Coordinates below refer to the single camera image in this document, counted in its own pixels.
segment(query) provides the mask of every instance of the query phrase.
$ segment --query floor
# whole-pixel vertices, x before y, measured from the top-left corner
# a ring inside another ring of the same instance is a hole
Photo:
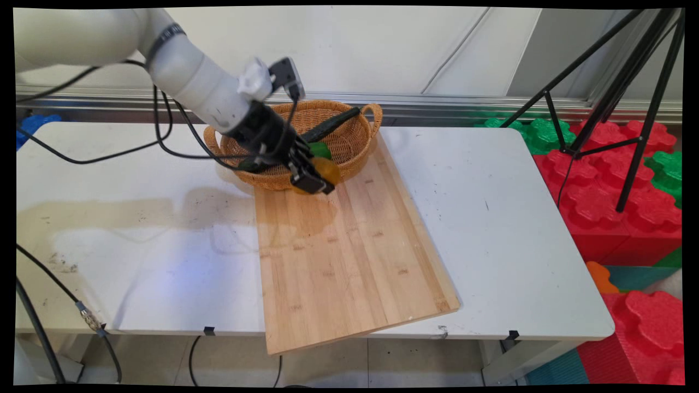
[[[192,336],[110,336],[123,384],[191,386]],[[82,359],[80,383],[114,383],[116,371],[102,340]],[[204,336],[192,357],[200,386],[271,387],[279,357],[269,357],[264,337]],[[278,387],[483,386],[475,340],[350,338],[284,355]]]

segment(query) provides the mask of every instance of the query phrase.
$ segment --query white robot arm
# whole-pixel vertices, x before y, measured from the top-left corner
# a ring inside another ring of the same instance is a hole
[[[13,14],[15,72],[54,64],[102,66],[138,50],[153,83],[219,133],[258,153],[261,162],[285,165],[297,188],[310,194],[334,189],[310,163],[308,146],[262,104],[279,87],[294,101],[305,96],[290,58],[269,69],[254,59],[234,78],[195,47],[162,8],[14,8]]]

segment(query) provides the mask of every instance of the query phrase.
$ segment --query orange foam block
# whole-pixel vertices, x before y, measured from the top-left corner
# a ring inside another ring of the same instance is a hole
[[[619,288],[610,283],[610,271],[595,261],[586,262],[587,271],[592,276],[592,281],[597,285],[601,294],[618,294]]]

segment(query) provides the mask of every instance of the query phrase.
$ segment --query yellow object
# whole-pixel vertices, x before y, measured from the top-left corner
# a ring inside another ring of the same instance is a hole
[[[587,271],[592,276],[592,281],[597,285],[601,294],[618,294],[619,288],[610,283],[610,271],[595,261],[586,262]]]
[[[340,182],[340,167],[337,164],[323,157],[313,157],[310,161],[313,163],[315,170],[318,171],[318,174],[320,174],[320,177],[329,181],[332,185],[337,185]],[[291,189],[297,194],[309,195],[300,188],[291,186]]]

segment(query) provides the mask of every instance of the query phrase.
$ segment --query bamboo board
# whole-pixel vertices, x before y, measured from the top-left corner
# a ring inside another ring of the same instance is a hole
[[[270,355],[459,309],[380,134],[330,195],[255,187],[255,210]]]

